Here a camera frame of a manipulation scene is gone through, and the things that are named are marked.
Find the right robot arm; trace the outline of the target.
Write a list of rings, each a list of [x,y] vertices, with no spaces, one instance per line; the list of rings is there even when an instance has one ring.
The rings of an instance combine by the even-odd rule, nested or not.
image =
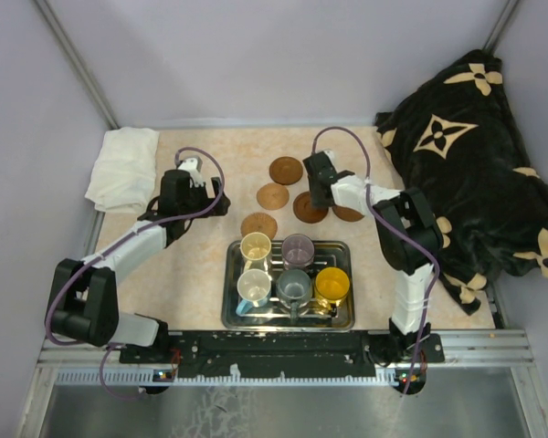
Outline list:
[[[374,218],[382,255],[396,272],[395,307],[389,319],[389,347],[399,360],[420,360],[422,342],[430,336],[427,309],[439,276],[437,253],[444,237],[418,189],[398,191],[337,171],[332,151],[303,160],[311,203],[316,208],[343,207]]]

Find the woven coaster frilled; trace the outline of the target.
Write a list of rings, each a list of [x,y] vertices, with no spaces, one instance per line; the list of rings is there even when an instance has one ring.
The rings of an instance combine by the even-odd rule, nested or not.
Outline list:
[[[273,240],[278,232],[277,221],[269,214],[255,212],[246,216],[240,226],[240,233],[246,236],[251,233],[262,233]]]

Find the dark wooden coaster front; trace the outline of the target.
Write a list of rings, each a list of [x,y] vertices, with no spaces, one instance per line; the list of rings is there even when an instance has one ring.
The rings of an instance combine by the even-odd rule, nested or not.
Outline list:
[[[332,208],[333,213],[341,220],[348,222],[348,223],[355,223],[359,222],[362,219],[364,219],[364,215],[355,211],[354,209],[347,208],[347,207],[341,207],[335,205]]]

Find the woven coaster smooth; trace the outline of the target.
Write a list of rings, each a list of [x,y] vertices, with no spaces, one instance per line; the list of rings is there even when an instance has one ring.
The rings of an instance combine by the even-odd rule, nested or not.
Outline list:
[[[263,185],[257,191],[258,204],[270,211],[284,207],[290,199],[289,190],[281,184],[270,182]]]

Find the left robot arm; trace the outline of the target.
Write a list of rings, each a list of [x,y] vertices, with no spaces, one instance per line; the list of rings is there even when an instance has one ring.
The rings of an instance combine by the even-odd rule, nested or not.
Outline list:
[[[149,360],[165,360],[172,341],[161,333],[161,322],[121,313],[117,288],[143,262],[181,238],[189,223],[227,214],[231,202],[222,179],[213,177],[211,185],[213,198],[197,171],[166,172],[160,194],[126,234],[98,253],[59,262],[45,317],[49,340],[58,345],[133,345]]]

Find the dark wooden coaster back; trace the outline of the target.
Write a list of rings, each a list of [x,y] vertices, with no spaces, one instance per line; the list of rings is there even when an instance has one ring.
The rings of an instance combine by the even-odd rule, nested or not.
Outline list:
[[[299,160],[290,156],[281,156],[269,166],[269,176],[274,183],[292,185],[303,175],[303,167]]]

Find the dark wooden coaster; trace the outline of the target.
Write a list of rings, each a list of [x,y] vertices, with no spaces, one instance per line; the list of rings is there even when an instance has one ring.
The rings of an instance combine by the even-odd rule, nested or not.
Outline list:
[[[281,156],[269,166],[269,176],[274,183],[292,185],[303,175],[303,167],[299,160],[290,156]]]
[[[306,224],[321,222],[329,212],[328,207],[314,207],[311,204],[311,194],[309,192],[300,193],[293,201],[292,208],[294,215]]]
[[[355,211],[354,209],[347,208],[347,207],[341,207],[335,205],[332,208],[333,213],[341,220],[348,222],[348,223],[355,223],[359,222],[362,219],[364,219],[364,215]]]

